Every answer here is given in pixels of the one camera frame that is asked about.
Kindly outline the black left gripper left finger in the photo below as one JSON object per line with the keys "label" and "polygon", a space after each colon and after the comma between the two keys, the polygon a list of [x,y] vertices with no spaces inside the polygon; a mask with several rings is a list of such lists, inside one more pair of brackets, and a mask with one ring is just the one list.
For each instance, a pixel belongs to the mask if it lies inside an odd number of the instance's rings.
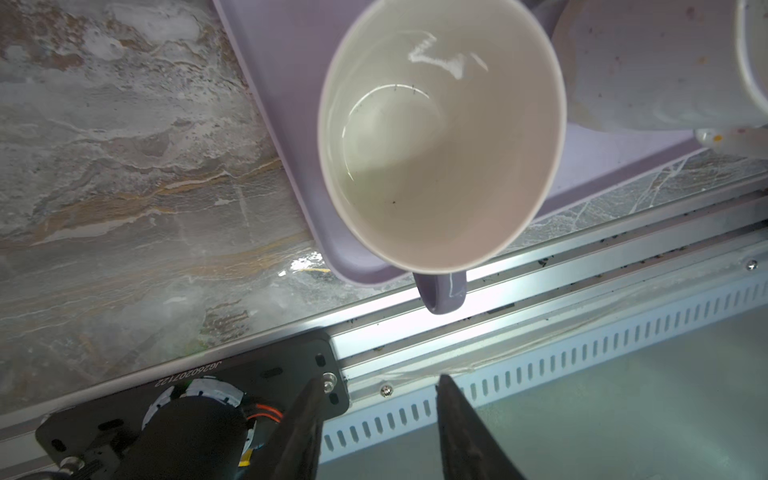
{"label": "black left gripper left finger", "polygon": [[321,378],[310,379],[270,440],[252,457],[252,479],[316,478],[324,400]]}

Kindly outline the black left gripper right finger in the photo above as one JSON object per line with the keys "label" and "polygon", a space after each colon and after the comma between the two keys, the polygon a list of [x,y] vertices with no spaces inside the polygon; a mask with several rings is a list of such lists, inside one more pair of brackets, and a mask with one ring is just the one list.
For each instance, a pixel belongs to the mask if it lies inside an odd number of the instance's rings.
{"label": "black left gripper right finger", "polygon": [[449,375],[436,391],[444,478],[524,479]]}

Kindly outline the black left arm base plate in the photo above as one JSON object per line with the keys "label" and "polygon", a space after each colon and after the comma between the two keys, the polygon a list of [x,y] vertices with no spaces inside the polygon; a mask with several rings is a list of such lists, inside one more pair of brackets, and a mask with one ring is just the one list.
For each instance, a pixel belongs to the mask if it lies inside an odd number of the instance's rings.
{"label": "black left arm base plate", "polygon": [[315,377],[326,393],[323,423],[344,414],[349,397],[330,338],[309,333],[68,407],[41,424],[36,440],[59,466],[98,446],[124,455],[161,408],[179,398],[207,397],[248,419],[239,462],[246,468]]}

